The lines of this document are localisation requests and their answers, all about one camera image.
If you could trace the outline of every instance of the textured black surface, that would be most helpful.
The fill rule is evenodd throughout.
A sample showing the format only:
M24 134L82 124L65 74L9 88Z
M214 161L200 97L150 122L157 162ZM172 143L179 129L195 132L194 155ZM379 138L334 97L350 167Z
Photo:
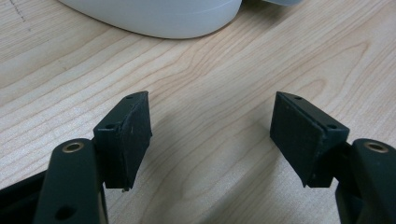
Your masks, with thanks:
M83 148L65 153L64 147L71 143ZM34 223L106 223L95 157L92 141L82 138L52 151Z
M327 188L332 157L345 147L349 129L300 96L277 92L271 138L303 181Z
M149 93L124 97L93 129L108 189L131 189L152 136Z
M368 144L385 151L371 150ZM396 223L396 149L375 140L358 139L352 145L350 161L364 201L358 223Z

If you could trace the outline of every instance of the wooden table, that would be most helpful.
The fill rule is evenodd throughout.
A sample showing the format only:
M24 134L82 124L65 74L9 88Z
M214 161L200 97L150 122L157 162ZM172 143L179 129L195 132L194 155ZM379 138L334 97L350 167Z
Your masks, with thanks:
M58 1L0 0L0 188L92 137L124 95L149 91L153 138L111 223L338 223L331 189L304 189L269 138L277 91L396 146L396 2L245 1L211 35L168 40Z

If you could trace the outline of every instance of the black bracket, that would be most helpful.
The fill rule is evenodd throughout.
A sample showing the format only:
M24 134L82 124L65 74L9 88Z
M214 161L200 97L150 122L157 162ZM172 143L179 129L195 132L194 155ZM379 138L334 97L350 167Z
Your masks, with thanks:
M107 223L107 188L131 189L152 136L149 93L124 97L94 138L57 146L49 169L0 191L1 223Z
M371 139L347 143L349 129L300 96L276 94L271 138L310 188L339 181L342 223L396 223L396 149Z

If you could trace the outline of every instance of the small hole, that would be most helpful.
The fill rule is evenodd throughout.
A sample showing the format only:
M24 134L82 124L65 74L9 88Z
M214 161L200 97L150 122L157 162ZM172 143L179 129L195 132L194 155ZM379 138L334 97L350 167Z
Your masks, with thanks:
M70 143L66 145L62 151L65 153L72 153L75 151L79 151L80 149L84 148L84 144L80 142Z
M55 214L55 218L58 220L67 220L76 213L76 209L70 206L61 207Z
M328 124L327 127L331 128L331 129L337 129L337 126L335 126L333 124Z
M106 129L115 129L117 125L115 124L107 124Z
M376 151L379 153L387 153L388 149L382 145L379 145L377 143L374 142L366 142L364 144L366 147L368 147L369 149L371 149L372 151Z

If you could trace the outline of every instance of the white object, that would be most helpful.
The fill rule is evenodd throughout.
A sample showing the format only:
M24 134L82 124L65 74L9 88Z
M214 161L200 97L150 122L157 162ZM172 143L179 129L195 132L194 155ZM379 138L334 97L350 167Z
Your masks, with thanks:
M231 21L242 0L60 0L99 21L165 38L212 33ZM291 5L301 0L269 0Z

